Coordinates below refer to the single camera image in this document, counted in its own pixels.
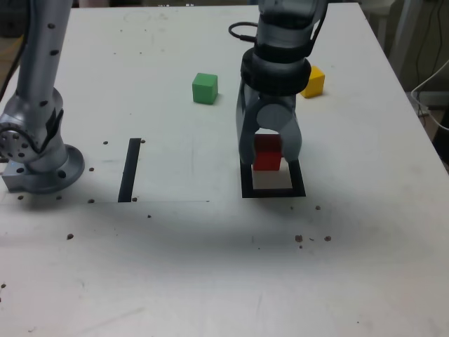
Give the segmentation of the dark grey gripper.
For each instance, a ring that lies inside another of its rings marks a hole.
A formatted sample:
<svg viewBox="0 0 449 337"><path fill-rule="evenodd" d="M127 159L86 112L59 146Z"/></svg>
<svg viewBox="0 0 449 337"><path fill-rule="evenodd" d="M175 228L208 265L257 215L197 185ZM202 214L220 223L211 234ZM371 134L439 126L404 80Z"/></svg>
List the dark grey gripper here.
<svg viewBox="0 0 449 337"><path fill-rule="evenodd" d="M255 133L259 128L276 131L281 137L281 152L287 162L296 161L302 134L295 113L295 96L272 96L240 83L236 104L236 130L240 160L255 161Z"/></svg>

